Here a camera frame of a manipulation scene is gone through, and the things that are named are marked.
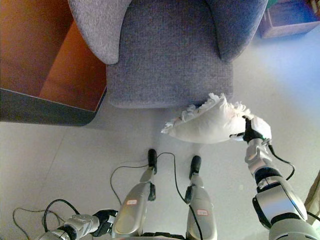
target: white floor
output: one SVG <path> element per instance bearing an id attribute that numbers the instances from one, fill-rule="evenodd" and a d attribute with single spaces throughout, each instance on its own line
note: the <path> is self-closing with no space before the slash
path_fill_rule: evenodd
<path id="1" fill-rule="evenodd" d="M 281 39 L 255 36 L 234 62 L 233 100 L 271 125 L 276 152 L 297 167 L 290 183 L 303 201 L 320 168 L 319 39 L 320 27 Z M 244 161 L 246 143 L 199 145 L 161 134 L 164 123 L 177 114 L 178 109 L 118 109 L 104 100 L 84 127 L 1 122 L 1 237 L 25 239 L 12 221 L 16 207 L 44 209 L 64 198 L 81 213 L 119 209 L 109 185 L 111 172 L 123 164 L 145 164 L 148 149 L 155 148 L 176 154 L 182 194 L 192 156 L 201 155 L 200 174 L 214 203 L 218 239 L 267 240 L 268 231 L 252 207 L 256 186 Z M 275 163 L 284 176 L 289 174 L 287 165 Z M 121 169 L 114 175 L 122 200 L 142 172 Z M 188 207 L 176 193 L 170 156 L 159 159 L 155 183 L 157 199 L 149 204 L 144 231 L 184 235 Z M 72 214 L 60 203 L 52 209 L 64 218 Z M 18 211 L 16 218 L 31 239 L 43 232 L 40 213 Z M 56 227 L 50 219 L 49 228 Z"/>

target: label sticker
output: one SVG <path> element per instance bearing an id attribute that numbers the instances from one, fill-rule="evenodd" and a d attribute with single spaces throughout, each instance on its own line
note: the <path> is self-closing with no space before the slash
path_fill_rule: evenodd
<path id="1" fill-rule="evenodd" d="M 208 216 L 208 211 L 207 210 L 204 210 L 204 209 L 198 209 L 196 211 L 196 213 L 199 215 L 199 216 Z"/>
<path id="2" fill-rule="evenodd" d="M 127 205 L 136 205 L 137 202 L 138 202 L 138 201 L 135 200 L 135 199 L 134 199 L 134 200 L 128 200 L 128 201 L 126 202 L 126 204 L 127 204 Z"/>

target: gray armchair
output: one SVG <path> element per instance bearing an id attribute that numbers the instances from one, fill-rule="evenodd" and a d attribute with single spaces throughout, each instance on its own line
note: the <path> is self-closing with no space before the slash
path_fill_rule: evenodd
<path id="1" fill-rule="evenodd" d="M 233 94 L 232 60 L 255 34 L 268 0 L 69 0 L 105 64 L 120 108 L 203 103 Z"/>

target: black cable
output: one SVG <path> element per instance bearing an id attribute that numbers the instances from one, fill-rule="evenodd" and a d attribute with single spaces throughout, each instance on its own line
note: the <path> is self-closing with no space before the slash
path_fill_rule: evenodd
<path id="1" fill-rule="evenodd" d="M 290 173 L 290 175 L 286 178 L 286 180 L 288 181 L 294 174 L 295 174 L 295 171 L 296 171 L 296 167 L 295 165 L 293 165 L 291 162 L 289 161 L 286 161 L 286 160 L 283 160 L 282 158 L 278 157 L 276 154 L 275 154 L 275 150 L 273 148 L 273 146 L 271 144 L 268 144 L 268 147 L 270 149 L 270 152 L 273 154 L 273 156 L 275 156 L 277 159 L 279 159 L 281 162 L 284 162 L 285 164 L 289 164 L 291 167 L 292 167 L 292 172 Z"/>
<path id="2" fill-rule="evenodd" d="M 49 211 L 49 208 L 51 207 L 52 204 L 56 203 L 56 202 L 63 202 L 65 204 L 67 204 L 70 208 L 72 208 L 72 210 L 75 212 L 75 214 L 79 215 L 80 213 L 78 212 L 78 210 L 68 201 L 64 200 L 64 199 L 56 199 L 53 200 L 52 202 L 50 202 L 50 204 L 46 207 L 46 209 L 44 210 L 44 214 L 43 214 L 43 227 L 44 227 L 44 231 L 47 233 L 48 232 L 48 227 L 47 227 L 47 214 Z"/>
<path id="3" fill-rule="evenodd" d="M 119 198 L 118 194 L 116 193 L 116 191 L 115 191 L 115 189 L 114 189 L 114 186 L 112 185 L 112 177 L 113 177 L 113 175 L 114 175 L 115 172 L 116 172 L 118 169 L 120 169 L 120 168 L 139 169 L 139 168 L 144 168 L 144 167 L 146 167 L 146 166 L 148 166 L 148 164 L 143 165 L 143 166 L 118 166 L 118 167 L 112 172 L 112 174 L 111 174 L 111 176 L 110 176 L 110 186 L 111 186 L 111 189 L 112 189 L 114 195 L 116 196 L 116 199 L 118 199 L 118 202 L 119 202 L 120 206 L 122 205 L 122 204 L 121 204 L 121 201 L 120 201 L 120 198 Z"/>
<path id="4" fill-rule="evenodd" d="M 182 199 L 182 201 L 189 206 L 189 208 L 190 208 L 190 210 L 191 210 L 191 212 L 192 212 L 192 215 L 193 215 L 195 224 L 196 224 L 196 226 L 198 227 L 199 234 L 200 234 L 200 239 L 203 240 L 202 231 L 201 231 L 199 222 L 198 222 L 198 220 L 197 220 L 195 211 L 194 211 L 194 209 L 192 208 L 192 206 L 191 206 L 190 204 L 188 204 L 188 203 L 186 202 L 186 200 L 182 197 L 182 195 L 181 195 L 181 193 L 180 193 L 180 191 L 179 191 L 179 188 L 178 188 L 177 172 L 176 172 L 176 156 L 175 156 L 172 152 L 162 152 L 162 153 L 160 153 L 160 154 L 157 156 L 157 159 L 158 159 L 162 154 L 170 154 L 170 155 L 173 156 L 175 188 L 176 188 L 176 190 L 177 190 L 180 198 Z"/>
<path id="5" fill-rule="evenodd" d="M 314 217 L 315 219 L 317 219 L 320 222 L 320 217 L 318 217 L 317 215 L 314 215 L 313 213 L 307 211 L 306 212 L 308 215 L 310 215 L 311 217 Z"/>
<path id="6" fill-rule="evenodd" d="M 30 213 L 42 213 L 44 212 L 45 210 L 29 210 L 29 209 L 25 209 L 25 208 L 22 208 L 22 207 L 17 207 L 16 209 L 13 210 L 12 212 L 12 220 L 13 220 L 13 223 L 16 225 L 17 228 L 19 228 L 21 230 L 21 232 L 23 232 L 23 234 L 26 236 L 26 238 L 28 240 L 30 240 L 30 237 L 29 235 L 27 234 L 27 232 L 17 223 L 17 220 L 16 220 L 16 217 L 15 217 L 15 214 L 16 214 L 16 211 L 17 210 L 23 210 L 23 211 L 26 211 L 26 212 L 30 212 Z M 53 214 L 55 215 L 57 221 L 58 221 L 58 225 L 60 225 L 60 220 L 65 222 L 64 219 L 62 219 L 56 212 L 54 211 L 48 211 L 49 214 Z"/>

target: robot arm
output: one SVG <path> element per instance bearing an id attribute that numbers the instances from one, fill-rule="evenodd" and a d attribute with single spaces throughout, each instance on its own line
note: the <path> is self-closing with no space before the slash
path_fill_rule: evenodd
<path id="1" fill-rule="evenodd" d="M 79 240 L 91 233 L 94 237 L 100 237 L 111 231 L 117 215 L 116 210 L 100 210 L 93 216 L 77 214 L 71 216 L 58 229 L 45 232 L 36 240 Z"/>
<path id="2" fill-rule="evenodd" d="M 266 149 L 270 139 L 270 126 L 263 119 L 246 119 L 243 140 L 248 147 L 245 162 L 257 184 L 252 203 L 259 221 L 270 229 L 269 240 L 320 240 L 306 222 L 307 211 L 303 202 L 272 163 Z"/>

